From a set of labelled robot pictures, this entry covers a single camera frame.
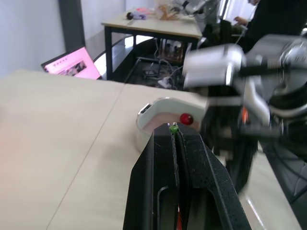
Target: red ball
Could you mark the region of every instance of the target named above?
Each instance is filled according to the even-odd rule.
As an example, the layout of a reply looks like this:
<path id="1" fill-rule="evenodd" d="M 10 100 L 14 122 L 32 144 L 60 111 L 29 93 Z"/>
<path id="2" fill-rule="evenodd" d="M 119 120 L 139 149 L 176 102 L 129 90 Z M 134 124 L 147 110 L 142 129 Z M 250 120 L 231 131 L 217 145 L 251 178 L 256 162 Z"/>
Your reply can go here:
<path id="1" fill-rule="evenodd" d="M 194 122 L 194 118 L 191 114 L 182 114 L 180 116 L 180 123 L 190 126 Z"/>

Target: pink screen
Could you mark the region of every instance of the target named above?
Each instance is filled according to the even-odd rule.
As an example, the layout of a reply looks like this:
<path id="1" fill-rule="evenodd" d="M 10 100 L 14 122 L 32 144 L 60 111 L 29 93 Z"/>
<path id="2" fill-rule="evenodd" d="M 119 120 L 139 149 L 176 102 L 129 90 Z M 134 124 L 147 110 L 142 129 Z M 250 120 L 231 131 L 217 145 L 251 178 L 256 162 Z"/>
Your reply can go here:
<path id="1" fill-rule="evenodd" d="M 98 79 L 100 74 L 85 47 L 46 65 L 45 71 L 52 74 L 77 78 Z"/>

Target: black table leg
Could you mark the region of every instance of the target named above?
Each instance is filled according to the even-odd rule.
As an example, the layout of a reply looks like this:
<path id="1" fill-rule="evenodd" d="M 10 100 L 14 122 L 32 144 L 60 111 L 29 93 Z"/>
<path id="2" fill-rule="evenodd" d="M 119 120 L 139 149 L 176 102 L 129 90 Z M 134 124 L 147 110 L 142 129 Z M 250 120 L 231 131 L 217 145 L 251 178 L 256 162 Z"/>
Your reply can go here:
<path id="1" fill-rule="evenodd" d="M 186 58 L 186 53 L 187 53 L 187 49 L 188 49 L 189 44 L 187 42 L 182 42 L 182 44 L 183 44 L 183 54 L 182 54 L 181 64 L 183 65 L 184 59 Z"/>
<path id="2" fill-rule="evenodd" d="M 133 58 L 136 61 L 136 35 L 133 35 Z"/>
<path id="3" fill-rule="evenodd" d="M 112 61 L 112 28 L 105 26 L 106 42 L 106 79 L 113 78 L 113 61 Z"/>

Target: table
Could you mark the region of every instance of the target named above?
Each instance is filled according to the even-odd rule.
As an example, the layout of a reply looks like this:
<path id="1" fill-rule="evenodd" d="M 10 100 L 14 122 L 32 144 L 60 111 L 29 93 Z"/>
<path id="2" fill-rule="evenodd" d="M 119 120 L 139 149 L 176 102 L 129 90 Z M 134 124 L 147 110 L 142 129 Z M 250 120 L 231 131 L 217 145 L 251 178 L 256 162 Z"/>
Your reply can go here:
<path id="1" fill-rule="evenodd" d="M 176 21 L 162 21 L 158 20 L 155 15 L 149 15 L 146 20 L 128 21 L 126 15 L 127 12 L 102 23 L 102 25 L 105 26 L 106 75 L 108 79 L 112 79 L 113 77 L 113 32 L 133 35 L 134 48 L 136 46 L 136 35 L 192 43 L 192 50 L 197 48 L 197 43 L 202 37 L 196 20 L 188 16 L 182 15 L 180 19 Z"/>
<path id="2" fill-rule="evenodd" d="M 136 115 L 165 96 L 206 104 L 188 92 L 40 72 L 1 78 L 0 229 L 122 229 L 140 155 Z M 263 155 L 241 197 L 252 224 L 249 202 L 267 230 L 300 229 Z"/>

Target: white wall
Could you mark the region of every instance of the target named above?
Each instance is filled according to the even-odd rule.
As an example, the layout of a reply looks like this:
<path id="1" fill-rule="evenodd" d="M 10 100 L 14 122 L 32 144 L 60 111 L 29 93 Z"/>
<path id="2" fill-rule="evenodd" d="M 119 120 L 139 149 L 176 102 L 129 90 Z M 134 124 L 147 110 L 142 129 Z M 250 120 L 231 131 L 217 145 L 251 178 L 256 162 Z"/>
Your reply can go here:
<path id="1" fill-rule="evenodd" d="M 0 76 L 64 52 L 58 0 L 0 0 Z"/>
<path id="2" fill-rule="evenodd" d="M 102 22 L 125 11 L 126 0 L 81 0 L 86 48 L 94 59 L 105 51 Z M 114 35 L 114 41 L 121 36 Z"/>
<path id="3" fill-rule="evenodd" d="M 126 10 L 142 7 L 154 7 L 155 0 L 126 0 Z"/>

